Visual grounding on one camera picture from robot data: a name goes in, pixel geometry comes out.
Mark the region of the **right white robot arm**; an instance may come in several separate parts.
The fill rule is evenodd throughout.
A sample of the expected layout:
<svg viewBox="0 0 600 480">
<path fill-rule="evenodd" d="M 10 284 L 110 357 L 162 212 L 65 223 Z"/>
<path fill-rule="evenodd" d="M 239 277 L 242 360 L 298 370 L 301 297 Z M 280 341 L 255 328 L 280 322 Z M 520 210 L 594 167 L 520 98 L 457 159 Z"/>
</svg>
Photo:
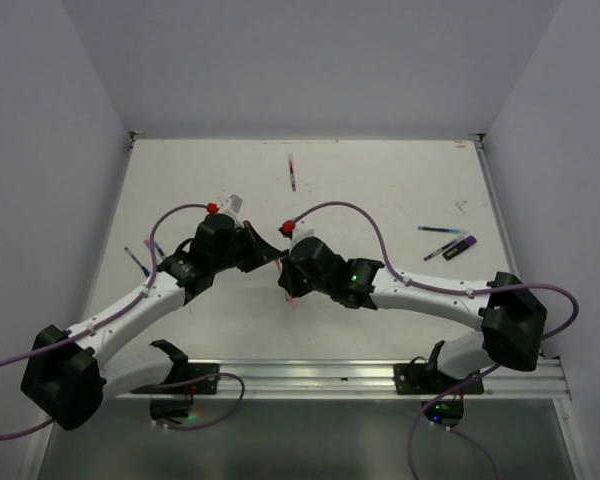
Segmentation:
<svg viewBox="0 0 600 480">
<path fill-rule="evenodd" d="M 404 310 L 467 327 L 433 347 L 424 376 L 434 391 L 448 392 L 492 365 L 522 372 L 537 366 L 547 310 L 510 273 L 491 281 L 410 277 L 378 260 L 346 260 L 313 236 L 293 244 L 281 267 L 278 284 L 295 298 L 319 292 L 349 309 Z"/>
</svg>

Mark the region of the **blue pen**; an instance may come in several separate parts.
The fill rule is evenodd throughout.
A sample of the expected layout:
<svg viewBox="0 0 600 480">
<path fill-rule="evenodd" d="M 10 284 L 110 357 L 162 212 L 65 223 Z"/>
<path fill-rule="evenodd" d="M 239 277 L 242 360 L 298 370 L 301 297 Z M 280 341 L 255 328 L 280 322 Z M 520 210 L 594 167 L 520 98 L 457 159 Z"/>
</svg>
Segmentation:
<svg viewBox="0 0 600 480">
<path fill-rule="evenodd" d="M 129 249 L 128 247 L 124 247 L 123 250 L 134 262 L 134 264 L 142 271 L 143 275 L 146 278 L 148 278 L 151 275 L 150 270 L 136 257 L 136 255 L 132 252 L 131 249 Z"/>
</svg>

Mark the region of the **orange pen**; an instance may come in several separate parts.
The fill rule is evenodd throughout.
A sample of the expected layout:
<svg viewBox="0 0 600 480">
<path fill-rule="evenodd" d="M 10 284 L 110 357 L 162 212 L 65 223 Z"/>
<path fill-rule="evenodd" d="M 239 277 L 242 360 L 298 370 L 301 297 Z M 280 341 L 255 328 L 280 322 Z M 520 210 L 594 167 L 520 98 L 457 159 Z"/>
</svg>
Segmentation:
<svg viewBox="0 0 600 480">
<path fill-rule="evenodd" d="M 283 289 L 284 294 L 286 293 L 289 296 L 288 303 L 291 306 L 291 308 L 295 309 L 296 305 L 295 305 L 294 297 L 293 297 L 291 291 L 289 290 L 289 285 L 288 285 L 286 271 L 284 269 L 283 261 L 281 259 L 276 259 L 275 265 L 276 265 L 276 268 L 277 268 L 278 274 L 279 274 L 277 283 Z"/>
</svg>

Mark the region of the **red pen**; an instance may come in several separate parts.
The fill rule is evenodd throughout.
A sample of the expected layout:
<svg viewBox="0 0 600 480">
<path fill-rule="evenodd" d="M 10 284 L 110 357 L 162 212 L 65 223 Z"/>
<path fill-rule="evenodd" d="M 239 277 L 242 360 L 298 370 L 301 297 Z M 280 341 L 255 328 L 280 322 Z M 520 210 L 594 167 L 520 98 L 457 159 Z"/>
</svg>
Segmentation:
<svg viewBox="0 0 600 480">
<path fill-rule="evenodd" d="M 296 184 L 296 178 L 295 178 L 295 162 L 294 162 L 293 154 L 291 154 L 291 153 L 287 154 L 287 162 L 288 162 L 291 191 L 296 192 L 297 184 Z"/>
</svg>

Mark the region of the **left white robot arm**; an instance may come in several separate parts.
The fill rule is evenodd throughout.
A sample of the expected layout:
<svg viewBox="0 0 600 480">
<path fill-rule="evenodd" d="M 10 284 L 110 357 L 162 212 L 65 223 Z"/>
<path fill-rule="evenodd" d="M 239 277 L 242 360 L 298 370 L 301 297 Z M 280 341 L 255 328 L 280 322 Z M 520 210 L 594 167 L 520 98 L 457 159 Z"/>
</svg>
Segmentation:
<svg viewBox="0 0 600 480">
<path fill-rule="evenodd" d="M 51 325 L 34 340 L 20 389 L 66 431 L 82 426 L 111 397 L 137 389 L 187 392 L 205 382 L 188 356 L 155 340 L 135 365 L 115 366 L 114 356 L 161 318 L 208 290 L 217 274 L 249 273 L 282 257 L 249 222 L 209 214 L 130 294 L 66 330 Z"/>
</svg>

